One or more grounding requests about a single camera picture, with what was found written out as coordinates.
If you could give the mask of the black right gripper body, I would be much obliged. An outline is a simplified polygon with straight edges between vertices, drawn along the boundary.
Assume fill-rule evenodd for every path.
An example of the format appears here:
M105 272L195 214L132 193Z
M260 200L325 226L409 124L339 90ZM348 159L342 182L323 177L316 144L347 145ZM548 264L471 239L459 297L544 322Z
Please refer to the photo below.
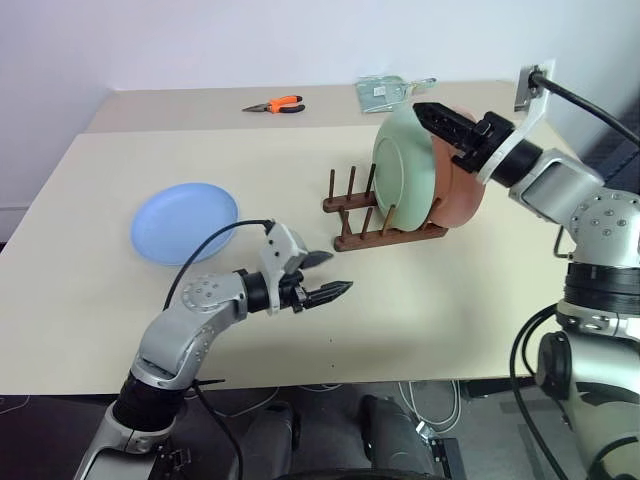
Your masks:
M470 135L470 145L462 150L473 155L476 160L476 172L487 163L498 147L513 133L515 125L508 119L489 111L475 124Z

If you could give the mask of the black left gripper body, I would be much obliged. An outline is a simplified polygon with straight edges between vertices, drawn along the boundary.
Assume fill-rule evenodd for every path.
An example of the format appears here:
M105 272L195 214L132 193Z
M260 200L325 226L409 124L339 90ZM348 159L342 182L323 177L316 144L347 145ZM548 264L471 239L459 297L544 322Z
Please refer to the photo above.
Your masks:
M307 293L302 286L304 276L300 271L292 274L285 274L279 281L280 309L290 308L294 313L299 313L304 309L304 302Z

